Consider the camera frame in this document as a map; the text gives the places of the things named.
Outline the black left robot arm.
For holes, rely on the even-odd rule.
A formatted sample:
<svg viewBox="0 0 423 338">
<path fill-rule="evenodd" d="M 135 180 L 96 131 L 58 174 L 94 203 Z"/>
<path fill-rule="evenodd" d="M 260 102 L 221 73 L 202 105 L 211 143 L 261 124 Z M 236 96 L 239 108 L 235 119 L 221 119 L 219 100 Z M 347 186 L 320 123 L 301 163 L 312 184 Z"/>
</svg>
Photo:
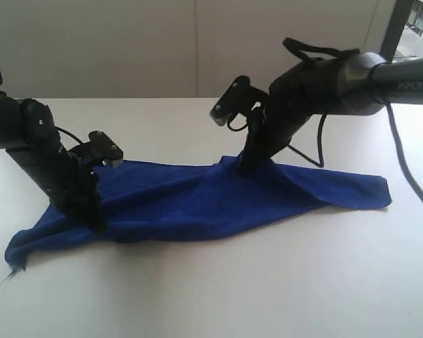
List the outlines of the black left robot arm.
<svg viewBox="0 0 423 338">
<path fill-rule="evenodd" d="M 61 142 L 48 106 L 0 93 L 0 149 L 47 195 L 67 218 L 103 232 L 98 177 Z"/>
</svg>

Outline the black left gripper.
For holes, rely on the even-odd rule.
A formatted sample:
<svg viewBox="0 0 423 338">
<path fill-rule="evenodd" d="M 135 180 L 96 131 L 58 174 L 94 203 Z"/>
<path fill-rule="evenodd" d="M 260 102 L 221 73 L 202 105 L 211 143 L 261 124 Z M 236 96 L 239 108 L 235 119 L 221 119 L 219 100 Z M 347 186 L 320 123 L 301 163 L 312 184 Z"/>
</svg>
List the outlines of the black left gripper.
<svg viewBox="0 0 423 338">
<path fill-rule="evenodd" d="M 43 151 L 36 147 L 13 150 L 13 160 L 48 196 L 52 206 L 83 222 L 96 234 L 108 229 L 97 191 L 97 176 L 61 145 Z"/>
</svg>

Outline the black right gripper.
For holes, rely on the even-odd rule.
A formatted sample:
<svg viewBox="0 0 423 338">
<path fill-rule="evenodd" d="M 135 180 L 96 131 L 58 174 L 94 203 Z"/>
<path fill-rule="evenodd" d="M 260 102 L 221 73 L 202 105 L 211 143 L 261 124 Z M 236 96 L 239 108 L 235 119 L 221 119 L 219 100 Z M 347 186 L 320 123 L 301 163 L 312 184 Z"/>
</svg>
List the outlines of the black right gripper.
<svg viewBox="0 0 423 338">
<path fill-rule="evenodd" d="M 266 103 L 247 118 L 247 137 L 240 154 L 239 173 L 246 176 L 260 162 L 288 147 L 313 165 L 323 165 L 322 130 L 330 105 L 337 98 L 337 78 L 342 61 L 313 58 L 301 62 L 269 86 Z M 318 133 L 318 161 L 290 145 L 293 135 L 312 115 L 322 115 Z"/>
</svg>

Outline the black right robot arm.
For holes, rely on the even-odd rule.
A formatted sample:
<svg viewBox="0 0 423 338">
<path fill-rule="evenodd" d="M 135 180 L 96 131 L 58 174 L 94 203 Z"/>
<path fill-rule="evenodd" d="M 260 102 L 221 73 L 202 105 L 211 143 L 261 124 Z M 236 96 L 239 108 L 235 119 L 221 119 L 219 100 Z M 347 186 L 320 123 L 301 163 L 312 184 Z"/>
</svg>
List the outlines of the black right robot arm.
<svg viewBox="0 0 423 338">
<path fill-rule="evenodd" d="M 240 171 L 286 148 L 312 115 L 369 116 L 388 103 L 423 105 L 423 58 L 389 63 L 367 52 L 301 62 L 270 84 L 263 109 L 249 121 Z"/>
</svg>

